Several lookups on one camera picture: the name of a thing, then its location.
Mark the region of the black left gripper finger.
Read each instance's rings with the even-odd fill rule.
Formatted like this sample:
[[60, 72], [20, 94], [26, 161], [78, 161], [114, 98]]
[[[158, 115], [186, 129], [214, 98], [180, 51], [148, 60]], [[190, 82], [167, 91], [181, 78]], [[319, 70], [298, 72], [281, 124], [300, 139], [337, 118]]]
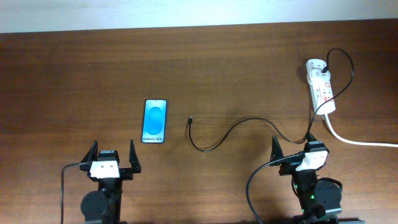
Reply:
[[98, 155], [98, 142], [97, 140], [95, 140], [91, 145], [89, 151], [85, 154], [85, 156], [81, 160], [81, 163], [93, 162], [94, 160], [96, 160], [97, 155]]
[[129, 163], [132, 168], [140, 168], [140, 163], [136, 154], [136, 149], [134, 145], [134, 140], [132, 139], [130, 142], [130, 150], [129, 150]]

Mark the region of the blue Samsung smartphone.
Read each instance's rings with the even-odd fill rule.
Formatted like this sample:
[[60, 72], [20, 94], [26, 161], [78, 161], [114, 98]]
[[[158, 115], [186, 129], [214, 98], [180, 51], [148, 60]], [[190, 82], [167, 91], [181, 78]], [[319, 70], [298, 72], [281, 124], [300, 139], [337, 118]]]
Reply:
[[165, 140], [165, 124], [167, 117], [166, 100], [146, 100], [142, 128], [142, 142], [162, 144]]

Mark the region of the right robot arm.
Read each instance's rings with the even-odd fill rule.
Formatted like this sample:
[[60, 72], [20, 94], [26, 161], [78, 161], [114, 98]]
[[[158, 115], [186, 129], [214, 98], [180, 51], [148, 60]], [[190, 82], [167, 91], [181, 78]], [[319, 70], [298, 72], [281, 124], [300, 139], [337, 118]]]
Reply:
[[358, 218], [339, 219], [342, 212], [343, 184], [329, 177], [319, 178], [317, 171], [326, 165], [329, 149], [309, 135], [304, 149], [284, 156], [276, 136], [272, 137], [271, 166], [279, 167], [279, 175], [292, 177], [291, 186], [300, 202], [302, 214], [294, 223], [364, 223]]

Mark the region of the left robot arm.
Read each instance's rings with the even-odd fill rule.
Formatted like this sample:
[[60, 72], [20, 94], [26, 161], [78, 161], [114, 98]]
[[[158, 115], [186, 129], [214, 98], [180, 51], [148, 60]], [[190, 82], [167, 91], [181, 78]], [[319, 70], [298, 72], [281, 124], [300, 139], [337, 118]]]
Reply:
[[80, 205], [85, 223], [121, 223], [121, 199], [124, 181], [130, 181], [134, 174], [141, 173], [134, 141], [130, 142], [130, 167], [119, 166], [119, 154], [116, 150], [98, 149], [95, 141], [81, 160], [80, 170], [87, 173], [98, 189], [87, 193]]

